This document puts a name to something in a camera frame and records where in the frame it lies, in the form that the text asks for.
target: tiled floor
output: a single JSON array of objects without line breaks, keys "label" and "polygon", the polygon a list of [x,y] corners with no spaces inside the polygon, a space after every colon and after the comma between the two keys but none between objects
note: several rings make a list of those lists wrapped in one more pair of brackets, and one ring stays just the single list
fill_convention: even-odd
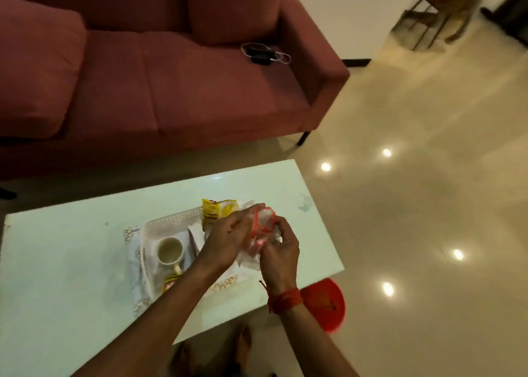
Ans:
[{"label": "tiled floor", "polygon": [[[0,212],[293,158],[346,267],[335,280],[347,318],[333,338],[362,377],[525,376],[528,54],[479,19],[453,46],[413,53],[413,38],[389,37],[367,68],[352,69],[299,149],[290,136],[14,181],[4,187],[20,199]],[[245,319],[250,375],[301,375],[278,320],[265,309]],[[199,358],[235,324],[196,336]]]}]

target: left hand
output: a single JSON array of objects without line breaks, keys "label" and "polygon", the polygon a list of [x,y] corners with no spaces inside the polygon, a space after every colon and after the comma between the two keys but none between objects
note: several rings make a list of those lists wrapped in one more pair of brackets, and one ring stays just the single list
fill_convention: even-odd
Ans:
[{"label": "left hand", "polygon": [[246,247],[253,227],[254,214],[264,207],[266,207],[264,203],[259,203],[233,212],[215,222],[211,234],[195,260],[211,279],[214,277],[213,281],[231,267],[238,254]]}]

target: coffee table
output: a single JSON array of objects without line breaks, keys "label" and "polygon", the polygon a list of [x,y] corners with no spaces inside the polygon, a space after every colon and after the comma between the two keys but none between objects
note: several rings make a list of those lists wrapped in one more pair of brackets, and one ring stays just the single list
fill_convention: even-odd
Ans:
[{"label": "coffee table", "polygon": [[[0,257],[2,377],[70,375],[128,327],[124,229],[203,197],[254,199],[286,217],[300,241],[299,287],[344,269],[294,160],[9,214]],[[203,298],[176,341],[266,302],[257,279]]]}]

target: mug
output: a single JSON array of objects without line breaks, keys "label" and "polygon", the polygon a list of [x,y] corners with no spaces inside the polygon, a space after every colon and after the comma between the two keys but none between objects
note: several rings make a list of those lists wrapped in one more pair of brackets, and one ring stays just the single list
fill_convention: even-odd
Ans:
[{"label": "mug", "polygon": [[183,245],[173,236],[164,238],[158,244],[158,261],[164,266],[172,266],[174,272],[180,275],[180,263],[183,259]]}]

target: sofa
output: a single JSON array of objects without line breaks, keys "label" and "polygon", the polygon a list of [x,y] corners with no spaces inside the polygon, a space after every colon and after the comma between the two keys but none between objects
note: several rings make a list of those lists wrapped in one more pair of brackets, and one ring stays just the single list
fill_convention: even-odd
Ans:
[{"label": "sofa", "polygon": [[[299,0],[0,0],[0,13],[0,181],[307,133],[349,77]],[[254,64],[240,44],[255,40],[291,63]]]}]

